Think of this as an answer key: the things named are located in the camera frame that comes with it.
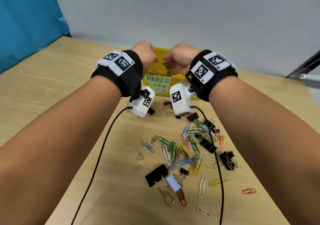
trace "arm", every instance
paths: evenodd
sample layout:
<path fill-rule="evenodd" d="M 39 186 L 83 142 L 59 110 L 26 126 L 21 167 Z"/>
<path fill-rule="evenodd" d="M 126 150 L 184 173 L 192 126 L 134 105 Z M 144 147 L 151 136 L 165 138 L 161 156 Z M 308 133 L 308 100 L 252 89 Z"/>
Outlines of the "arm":
<path fill-rule="evenodd" d="M 185 75 L 200 51 L 178 44 L 163 57 L 163 64 Z M 209 100 L 237 150 L 286 219 L 291 224 L 320 224 L 320 135 L 237 77 L 218 82 Z"/>
<path fill-rule="evenodd" d="M 144 71 L 157 61 L 147 41 L 132 50 Z M 0 224 L 46 223 L 120 99 L 112 81 L 95 76 L 0 148 Z"/>

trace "wooden table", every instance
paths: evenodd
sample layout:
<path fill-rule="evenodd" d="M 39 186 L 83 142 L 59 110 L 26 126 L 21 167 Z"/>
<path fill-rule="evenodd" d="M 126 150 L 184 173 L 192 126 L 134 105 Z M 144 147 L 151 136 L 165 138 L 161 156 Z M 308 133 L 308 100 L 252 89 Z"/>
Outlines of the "wooden table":
<path fill-rule="evenodd" d="M 1 74 L 0 145 L 37 115 L 84 84 L 90 78 L 96 61 L 115 49 L 121 48 L 62 37 Z M 239 71 L 239 77 L 287 107 L 317 131 L 320 130 L 318 109 L 302 82 L 245 71 Z M 154 101 L 162 100 L 162 97 L 156 96 Z M 126 106 L 127 101 L 121 100 L 111 119 Z M 216 116 L 208 103 L 193 103 L 208 118 Z M 218 171 L 214 169 L 214 155 L 201 146 L 199 149 L 205 155 L 201 173 L 207 177 L 205 192 L 203 198 L 198 197 L 200 176 L 187 177 L 182 182 L 186 207 L 180 204 L 175 193 L 174 204 L 166 206 L 158 189 L 147 185 L 144 176 L 164 162 L 158 149 L 152 154 L 144 148 L 142 153 L 147 165 L 136 172 L 131 171 L 139 163 L 136 160 L 137 152 L 129 151 L 129 147 L 139 145 L 140 137 L 149 141 L 156 134 L 180 142 L 179 134 L 187 123 L 186 118 L 168 116 L 167 110 L 161 107 L 155 110 L 153 116 L 145 118 L 124 112 L 115 122 L 75 224 L 218 224 L 221 188 L 208 186 L 209 181 L 218 179 Z M 47 225 L 70 224 L 88 186 L 109 124 Z M 227 136 L 219 120 L 216 124 Z M 288 224 L 228 136 L 225 147 L 227 151 L 233 151 L 242 168 L 233 171 L 222 168 L 222 176 L 228 179 L 224 184 L 223 224 Z M 247 188 L 254 188 L 257 193 L 244 195 L 242 190 Z M 210 217 L 198 213 L 198 206 L 208 211 Z"/>

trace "blue fabric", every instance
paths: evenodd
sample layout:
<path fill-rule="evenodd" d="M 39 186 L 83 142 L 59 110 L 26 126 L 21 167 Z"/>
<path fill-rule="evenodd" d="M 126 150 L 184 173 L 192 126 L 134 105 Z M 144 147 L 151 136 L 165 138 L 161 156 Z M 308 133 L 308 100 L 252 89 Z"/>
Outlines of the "blue fabric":
<path fill-rule="evenodd" d="M 0 73 L 68 34 L 57 0 L 0 0 Z"/>

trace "black wire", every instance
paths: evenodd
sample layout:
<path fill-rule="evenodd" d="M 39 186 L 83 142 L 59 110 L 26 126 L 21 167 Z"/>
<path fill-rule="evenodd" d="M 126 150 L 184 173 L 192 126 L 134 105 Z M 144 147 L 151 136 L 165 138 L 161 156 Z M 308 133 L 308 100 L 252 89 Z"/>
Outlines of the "black wire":
<path fill-rule="evenodd" d="M 197 106 L 190 106 L 190 108 L 198 109 L 202 113 L 203 117 L 205 118 L 205 121 L 207 121 L 205 114 L 202 112 L 202 110 L 200 108 L 198 108 Z M 212 139 L 212 134 L 211 134 L 210 128 L 209 128 L 209 135 L 210 135 L 211 143 L 213 145 L 213 139 Z M 221 170 L 220 170 L 220 166 L 219 166 L 218 156 L 217 156 L 217 153 L 215 150 L 214 150 L 214 156 L 216 157 L 216 162 L 217 162 L 219 177 L 220 177 L 220 183 L 221 183 L 222 200 L 221 200 L 221 213 L 220 213 L 220 223 L 219 223 L 221 225 L 222 224 L 222 215 L 223 215 L 223 205 L 224 205 L 224 189 L 223 189 L 222 175 L 221 175 Z"/>
<path fill-rule="evenodd" d="M 90 182 L 89 182 L 88 188 L 87 188 L 87 190 L 85 191 L 85 194 L 84 194 L 83 197 L 82 197 L 82 200 L 81 200 L 81 202 L 80 202 L 80 204 L 79 204 L 79 206 L 78 206 L 78 209 L 77 209 L 77 211 L 76 211 L 76 214 L 75 214 L 75 216 L 74 216 L 74 218 L 73 218 L 73 220 L 72 220 L 72 222 L 71 222 L 71 225 L 73 225 L 73 223 L 74 223 L 74 221 L 75 221 L 75 218 L 77 217 L 78 212 L 79 212 L 79 210 L 80 210 L 80 207 L 81 207 L 81 205 L 82 205 L 82 203 L 83 203 L 83 200 L 85 199 L 85 196 L 87 195 L 88 190 L 90 189 L 90 186 L 91 186 L 91 183 L 92 183 L 92 181 L 93 181 L 94 175 L 95 175 L 95 173 L 96 173 L 96 171 L 97 171 L 97 168 L 98 168 L 98 165 L 99 165 L 99 161 L 100 161 L 100 158 L 101 158 L 101 155 L 102 155 L 102 151 L 103 151 L 104 145 L 106 144 L 106 139 L 107 139 L 107 137 L 108 137 L 108 135 L 109 135 L 109 132 L 110 132 L 110 130 L 111 130 L 111 128 L 112 128 L 115 120 L 119 117 L 119 115 L 120 115 L 123 111 L 125 111 L 125 110 L 127 110 L 127 109 L 132 109 L 132 107 L 126 107 L 125 109 L 121 110 L 120 113 L 118 113 L 118 115 L 114 118 L 113 122 L 111 123 L 111 125 L 110 125 L 110 127 L 109 127 L 109 130 L 108 130 L 108 132 L 107 132 L 107 134 L 106 134 L 106 138 L 104 138 L 104 141 L 103 141 L 103 144 L 102 144 L 102 147 L 101 147 L 101 151 L 100 151 L 100 154 L 99 154 L 99 157 L 98 157 L 98 160 L 97 160 L 96 167 L 94 168 L 94 173 L 92 174 L 92 177 L 91 177 L 91 180 L 90 180 Z"/>

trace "yellow box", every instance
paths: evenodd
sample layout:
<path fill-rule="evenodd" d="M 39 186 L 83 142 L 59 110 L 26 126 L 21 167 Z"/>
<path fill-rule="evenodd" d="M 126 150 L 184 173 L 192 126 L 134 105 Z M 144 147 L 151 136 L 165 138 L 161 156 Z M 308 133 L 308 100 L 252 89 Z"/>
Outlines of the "yellow box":
<path fill-rule="evenodd" d="M 172 76 L 171 70 L 167 70 L 162 64 L 162 57 L 169 51 L 169 49 L 155 48 L 155 51 L 155 54 L 159 58 L 159 62 L 152 64 L 149 67 L 149 72 L 145 73 L 142 84 L 144 86 L 151 87 L 155 91 L 156 95 L 165 97 L 170 97 L 169 89 L 177 83 L 189 86 L 190 83 L 186 80 L 186 77 L 181 74 Z"/>

